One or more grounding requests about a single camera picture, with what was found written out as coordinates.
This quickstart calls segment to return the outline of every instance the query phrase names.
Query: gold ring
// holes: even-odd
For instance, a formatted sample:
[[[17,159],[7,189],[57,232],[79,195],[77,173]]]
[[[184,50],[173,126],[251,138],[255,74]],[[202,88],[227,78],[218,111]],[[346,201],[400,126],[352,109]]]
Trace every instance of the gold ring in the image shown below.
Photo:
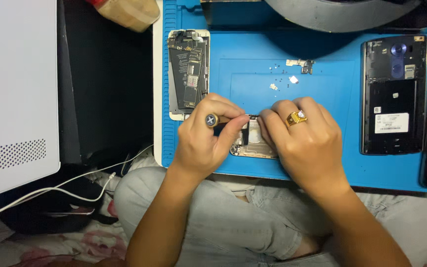
[[[289,114],[288,118],[285,120],[285,123],[286,123],[286,126],[289,127],[291,125],[298,124],[305,121],[307,121],[307,117],[304,115],[304,112],[300,110],[300,111],[295,111]]]

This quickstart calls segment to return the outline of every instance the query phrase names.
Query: hand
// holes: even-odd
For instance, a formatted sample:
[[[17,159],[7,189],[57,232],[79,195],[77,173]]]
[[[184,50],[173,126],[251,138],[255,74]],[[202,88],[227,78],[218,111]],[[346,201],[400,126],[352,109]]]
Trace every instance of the hand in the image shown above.
[[[286,126],[286,118],[303,110],[307,121]],[[342,167],[342,134],[330,113],[311,97],[277,101],[260,113],[265,141],[276,147],[283,167],[311,196],[350,188]]]
[[[218,137],[205,122],[207,115],[212,113],[231,119]],[[208,94],[179,126],[179,144],[169,168],[176,169],[194,183],[200,183],[222,164],[248,120],[245,111],[230,100],[218,94]]]

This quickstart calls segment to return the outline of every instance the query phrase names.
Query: light blue jeans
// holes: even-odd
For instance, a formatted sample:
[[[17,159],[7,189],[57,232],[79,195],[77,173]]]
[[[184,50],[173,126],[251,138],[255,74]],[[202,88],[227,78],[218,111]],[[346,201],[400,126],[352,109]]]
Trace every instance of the light blue jeans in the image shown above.
[[[165,174],[163,167],[139,168],[118,184],[114,202],[128,237],[156,196]],[[422,267],[427,257],[427,198],[357,195],[412,265]],[[339,266],[333,238],[319,254],[286,260],[300,245],[303,234],[331,233],[326,215],[293,182],[262,179],[247,198],[250,203],[236,198],[219,183],[203,181],[193,194],[177,266]]]

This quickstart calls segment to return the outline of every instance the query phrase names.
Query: ventilation holes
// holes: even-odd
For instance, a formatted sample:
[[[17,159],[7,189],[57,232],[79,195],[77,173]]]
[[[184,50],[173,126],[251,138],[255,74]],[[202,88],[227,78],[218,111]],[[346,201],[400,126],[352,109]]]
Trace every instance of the ventilation holes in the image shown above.
[[[38,139],[0,146],[0,170],[46,157],[45,140]]]

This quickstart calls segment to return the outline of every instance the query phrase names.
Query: blue silicone repair mat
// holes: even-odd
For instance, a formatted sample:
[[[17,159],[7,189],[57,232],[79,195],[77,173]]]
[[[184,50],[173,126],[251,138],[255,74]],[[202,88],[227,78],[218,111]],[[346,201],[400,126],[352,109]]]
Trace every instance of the blue silicone repair mat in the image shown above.
[[[169,118],[168,49],[174,29],[207,29],[198,0],[164,1],[164,82],[162,165],[168,167],[180,122]],[[388,35],[296,31],[211,31],[210,92],[221,94],[248,114],[275,101],[311,96],[327,108],[342,129],[343,164],[351,185],[427,191],[418,183],[421,154],[366,156],[359,152],[361,44]],[[313,74],[300,74],[286,59],[314,59]],[[298,84],[288,78],[295,76]],[[270,89],[274,83],[277,90]],[[228,155],[217,173],[289,179],[278,160]]]

